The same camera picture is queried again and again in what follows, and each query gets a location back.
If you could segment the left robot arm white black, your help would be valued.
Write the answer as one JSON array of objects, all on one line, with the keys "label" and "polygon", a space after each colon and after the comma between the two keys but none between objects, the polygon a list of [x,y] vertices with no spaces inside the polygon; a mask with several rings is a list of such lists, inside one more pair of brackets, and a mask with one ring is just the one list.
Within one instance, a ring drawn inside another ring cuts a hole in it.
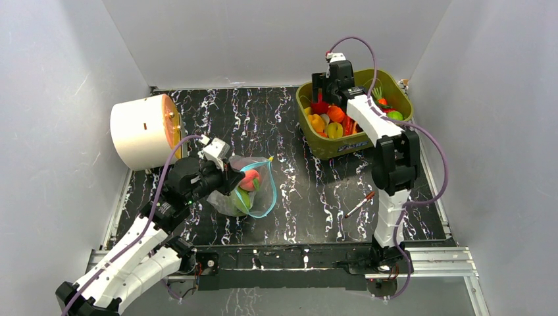
[{"label": "left robot arm white black", "polygon": [[229,194],[243,180],[244,172],[222,162],[188,157],[165,165],[153,201],[128,232],[84,276],[56,289],[62,315],[122,315],[164,277],[192,272],[197,263],[192,246],[171,234],[193,203],[214,192]]}]

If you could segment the white cylindrical appliance orange lid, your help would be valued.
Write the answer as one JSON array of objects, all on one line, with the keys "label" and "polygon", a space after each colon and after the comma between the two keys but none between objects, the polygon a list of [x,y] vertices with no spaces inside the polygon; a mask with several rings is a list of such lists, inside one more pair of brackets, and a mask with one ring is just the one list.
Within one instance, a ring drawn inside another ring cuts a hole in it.
[{"label": "white cylindrical appliance orange lid", "polygon": [[180,113],[167,94],[117,103],[110,132],[118,156],[133,171],[163,166],[185,136]]}]

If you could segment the red white marker pen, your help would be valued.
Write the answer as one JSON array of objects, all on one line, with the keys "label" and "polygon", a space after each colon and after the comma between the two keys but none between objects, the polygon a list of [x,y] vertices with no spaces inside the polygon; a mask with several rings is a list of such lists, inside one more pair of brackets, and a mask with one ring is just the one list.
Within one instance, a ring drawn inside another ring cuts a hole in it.
[{"label": "red white marker pen", "polygon": [[345,215],[344,218],[347,219],[350,216],[352,216],[352,214],[354,214],[356,211],[360,210],[366,203],[372,201],[373,197],[375,196],[376,192],[370,192],[369,194],[367,194],[361,201],[359,201],[357,203],[357,205],[355,207],[353,207],[350,211],[348,211]]}]

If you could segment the olive green plastic bin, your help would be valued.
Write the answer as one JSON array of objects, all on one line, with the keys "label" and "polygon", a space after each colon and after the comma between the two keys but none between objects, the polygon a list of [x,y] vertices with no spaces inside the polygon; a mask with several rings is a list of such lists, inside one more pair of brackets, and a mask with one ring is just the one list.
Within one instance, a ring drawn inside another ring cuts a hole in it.
[{"label": "olive green plastic bin", "polygon": [[[399,111],[405,121],[413,116],[413,106],[405,92],[399,87],[390,74],[379,70],[374,87],[381,86],[388,108],[383,109],[386,114]],[[299,125],[308,143],[311,153],[320,160],[329,160],[340,155],[346,155],[373,146],[360,126],[345,112],[342,123],[331,122],[327,114],[312,114],[311,110],[312,84],[307,82],[296,92],[298,103]]]}]

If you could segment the green toy leaf vegetable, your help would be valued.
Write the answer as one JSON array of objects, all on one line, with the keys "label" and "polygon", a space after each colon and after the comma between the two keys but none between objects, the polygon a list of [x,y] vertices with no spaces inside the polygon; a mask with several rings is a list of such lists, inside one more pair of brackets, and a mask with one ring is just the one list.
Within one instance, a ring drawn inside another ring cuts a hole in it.
[{"label": "green toy leaf vegetable", "polygon": [[248,215],[251,208],[252,208],[252,201],[251,201],[251,196],[250,196],[250,192],[242,189],[242,188],[236,188],[232,193],[231,193],[231,198],[232,198],[232,202],[235,206],[235,208],[245,214]]}]

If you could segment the orange toy tangerine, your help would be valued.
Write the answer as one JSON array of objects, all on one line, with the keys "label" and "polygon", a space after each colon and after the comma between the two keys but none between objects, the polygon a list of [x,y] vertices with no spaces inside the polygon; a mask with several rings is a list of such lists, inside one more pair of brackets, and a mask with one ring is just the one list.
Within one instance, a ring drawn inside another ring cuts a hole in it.
[{"label": "orange toy tangerine", "polygon": [[338,106],[329,106],[326,114],[328,115],[331,122],[342,123],[345,119],[345,112]]}]

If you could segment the orange toy carrot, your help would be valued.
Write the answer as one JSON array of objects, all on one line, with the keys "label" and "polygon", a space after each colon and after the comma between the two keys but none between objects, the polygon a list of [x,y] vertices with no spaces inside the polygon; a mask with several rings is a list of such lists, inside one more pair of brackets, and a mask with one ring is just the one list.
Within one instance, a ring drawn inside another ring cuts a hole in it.
[{"label": "orange toy carrot", "polygon": [[372,95],[381,107],[388,108],[388,103],[384,97],[383,89],[381,86],[374,87],[372,89]]}]

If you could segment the red toy apple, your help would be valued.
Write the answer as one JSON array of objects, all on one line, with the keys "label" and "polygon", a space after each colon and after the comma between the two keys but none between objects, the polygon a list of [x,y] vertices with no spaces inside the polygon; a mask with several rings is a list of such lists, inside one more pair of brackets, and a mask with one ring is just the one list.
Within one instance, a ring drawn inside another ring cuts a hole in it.
[{"label": "red toy apple", "polygon": [[330,105],[324,101],[318,101],[316,103],[311,103],[312,114],[326,114]]}]

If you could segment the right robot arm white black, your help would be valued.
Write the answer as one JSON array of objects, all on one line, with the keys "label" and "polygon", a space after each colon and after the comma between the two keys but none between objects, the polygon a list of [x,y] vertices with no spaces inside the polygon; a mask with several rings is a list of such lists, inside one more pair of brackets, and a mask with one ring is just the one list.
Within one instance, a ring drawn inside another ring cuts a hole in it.
[{"label": "right robot arm white black", "polygon": [[348,259],[350,268],[386,273],[405,257],[401,222],[420,171],[419,137],[392,122],[355,83],[352,64],[336,54],[326,72],[312,75],[312,97],[343,107],[374,142],[372,179],[377,188],[378,222],[368,255]]}]

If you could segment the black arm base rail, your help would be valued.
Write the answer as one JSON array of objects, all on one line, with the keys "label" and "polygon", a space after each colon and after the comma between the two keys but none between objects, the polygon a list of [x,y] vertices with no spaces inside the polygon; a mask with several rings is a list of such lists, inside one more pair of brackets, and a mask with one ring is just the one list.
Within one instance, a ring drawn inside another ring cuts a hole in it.
[{"label": "black arm base rail", "polygon": [[345,288],[384,295],[413,273],[410,254],[370,242],[197,246],[201,289]]}]

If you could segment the clear zip top bag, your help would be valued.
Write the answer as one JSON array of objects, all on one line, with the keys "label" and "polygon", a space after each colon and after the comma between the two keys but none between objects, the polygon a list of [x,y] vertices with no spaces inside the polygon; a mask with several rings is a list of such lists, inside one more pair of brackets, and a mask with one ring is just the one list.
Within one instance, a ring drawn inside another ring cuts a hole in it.
[{"label": "clear zip top bag", "polygon": [[267,216],[277,201],[277,189],[272,174],[273,157],[242,157],[233,155],[231,166],[244,173],[244,178],[229,194],[213,192],[207,201],[219,213],[231,217]]}]

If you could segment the lime green toy fruit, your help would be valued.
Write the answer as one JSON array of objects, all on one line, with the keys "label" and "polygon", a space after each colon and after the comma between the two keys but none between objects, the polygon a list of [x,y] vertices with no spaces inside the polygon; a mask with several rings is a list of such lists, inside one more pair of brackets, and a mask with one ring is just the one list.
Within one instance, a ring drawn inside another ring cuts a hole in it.
[{"label": "lime green toy fruit", "polygon": [[393,119],[393,120],[397,120],[397,121],[403,121],[404,117],[403,115],[399,112],[399,111],[390,111],[387,113],[388,118]]}]

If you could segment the pink toy peach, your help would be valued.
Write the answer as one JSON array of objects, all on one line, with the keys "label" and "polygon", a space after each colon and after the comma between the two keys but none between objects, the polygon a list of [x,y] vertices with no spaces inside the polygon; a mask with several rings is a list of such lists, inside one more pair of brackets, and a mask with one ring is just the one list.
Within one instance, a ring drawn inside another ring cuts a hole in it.
[{"label": "pink toy peach", "polygon": [[257,170],[249,169],[245,171],[245,177],[239,183],[239,187],[247,192],[259,190],[261,185],[261,177]]}]

